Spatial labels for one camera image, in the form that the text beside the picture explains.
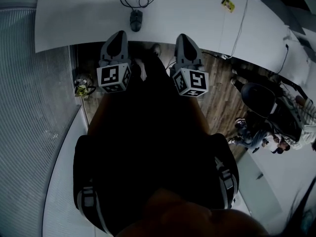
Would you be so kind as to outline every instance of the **white desk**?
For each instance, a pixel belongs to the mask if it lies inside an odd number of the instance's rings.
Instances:
[[[236,6],[233,13],[226,11],[221,1],[155,0],[141,9],[142,29],[134,33],[129,27],[131,9],[119,0],[38,0],[36,52],[106,41],[124,30],[128,40],[164,43],[175,43],[178,35],[185,33],[200,48],[231,55],[246,0],[231,0]],[[290,33],[261,1],[249,0],[234,57],[278,72],[286,54],[283,38]],[[289,54],[280,74],[303,84],[309,73],[307,55],[299,43],[289,41],[288,45]]]

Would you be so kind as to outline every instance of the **person sitting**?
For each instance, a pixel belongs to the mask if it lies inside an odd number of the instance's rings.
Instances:
[[[264,123],[261,129],[253,136],[244,118],[236,119],[236,127],[238,134],[241,136],[229,139],[228,144],[242,145],[249,149],[256,149],[261,143],[262,147],[269,149],[272,153],[278,152],[278,154],[290,150],[289,144],[281,140],[281,136],[274,134],[267,123]]]
[[[268,135],[262,140],[261,146],[270,150],[272,154],[277,153],[279,155],[281,155],[284,151],[290,150],[291,146],[285,141],[283,137],[281,137],[279,134],[275,134],[275,136],[278,138],[278,140],[276,140],[273,136]]]
[[[312,149],[315,150],[314,144],[316,142],[316,107],[312,100],[304,99],[302,96],[297,95],[295,98],[289,93],[289,91],[281,88],[278,84],[267,80],[265,76],[259,75],[254,71],[241,69],[234,66],[232,69],[233,74],[236,74],[249,82],[258,83],[271,89],[273,92],[284,96],[289,100],[289,104],[292,105],[302,117],[302,133],[299,141],[295,141],[289,137],[284,137],[287,144],[294,149],[301,149],[303,146],[311,143]],[[236,78],[231,78],[231,84],[241,92],[244,84]]]
[[[301,149],[303,146],[311,143],[312,149],[315,150],[316,144],[316,107],[311,99],[304,99],[300,95],[295,98],[284,90],[284,95],[288,98],[293,106],[297,109],[302,117],[302,133],[299,141],[294,141],[290,138],[285,138],[287,143],[294,149]]]

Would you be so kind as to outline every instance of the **person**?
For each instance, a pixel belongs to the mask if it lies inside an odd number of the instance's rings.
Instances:
[[[106,94],[78,139],[76,207],[93,182],[98,213],[114,236],[266,235],[253,218],[224,209],[215,156],[239,180],[225,137],[209,135],[196,98],[178,94],[159,45],[142,53],[146,80],[134,65],[127,91]],[[104,229],[99,217],[89,220]]]
[[[316,143],[316,107],[312,100],[304,99],[302,96],[297,95],[295,98],[287,91],[284,90],[285,97],[289,100],[290,104],[298,111],[302,117],[302,133],[299,141],[294,141],[286,138],[286,141],[292,148],[298,150],[303,146],[311,144],[312,150],[315,150]]]
[[[265,86],[272,90],[277,97],[287,98],[288,104],[296,109],[299,116],[302,117],[302,132],[298,141],[293,140],[287,136],[284,136],[287,144],[293,149],[301,149],[307,144],[312,145],[312,150],[315,150],[316,142],[316,107],[313,104],[312,100],[307,98],[304,99],[302,96],[297,95],[295,98],[290,94],[286,89],[282,89],[278,84],[267,80],[265,76],[259,75],[254,71],[246,70],[234,66],[232,69],[233,74],[236,74],[240,77],[247,79],[249,82],[254,82]],[[236,78],[231,78],[231,84],[241,92],[244,84],[237,80]]]
[[[236,128],[238,129],[238,134],[241,136],[229,139],[229,144],[242,145],[253,150],[261,145],[263,148],[269,149],[272,153],[278,152],[278,154],[290,150],[290,146],[281,140],[281,136],[274,134],[267,123],[264,123],[253,136],[244,118],[236,119]]]

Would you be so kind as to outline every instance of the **clothing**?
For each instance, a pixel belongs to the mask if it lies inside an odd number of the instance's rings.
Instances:
[[[302,107],[296,103],[295,98],[288,91],[284,90],[283,93],[285,97],[291,101],[293,107],[297,109],[300,117],[302,118],[303,125],[300,140],[295,142],[290,138],[286,138],[286,142],[292,148],[300,149],[309,143],[313,143],[316,139],[316,107],[309,98]]]
[[[242,139],[236,140],[236,145],[242,145],[249,149],[256,149],[262,143],[263,138],[265,138],[268,132],[264,129],[260,129],[254,136],[251,136],[251,133],[247,128],[243,128],[239,130],[241,133]]]
[[[281,141],[282,137],[278,134],[275,134],[275,136]],[[271,152],[274,152],[278,148],[278,143],[274,141],[274,137],[272,135],[269,135],[264,138],[268,143],[264,146],[265,149],[268,149]]]
[[[237,72],[237,75],[239,77],[246,79],[248,82],[257,83],[264,87],[267,87],[268,89],[273,91],[276,94],[276,96],[281,94],[281,90],[279,86],[275,84],[274,82],[268,80],[267,77],[259,75],[258,73],[252,70],[241,69],[240,67],[236,65],[233,66],[233,69]],[[237,88],[238,91],[241,92],[241,89],[244,86],[244,84],[240,82],[239,80],[236,80],[236,82],[234,83],[234,86]]]
[[[92,180],[113,235],[140,220],[147,200],[160,188],[210,209],[223,208],[216,155],[230,163],[238,181],[225,137],[196,127],[189,99],[179,96],[158,57],[143,61],[145,82],[131,78],[126,92],[115,93],[110,123],[96,136],[80,137],[76,145],[75,205],[84,182]],[[102,228],[97,216],[88,219]]]

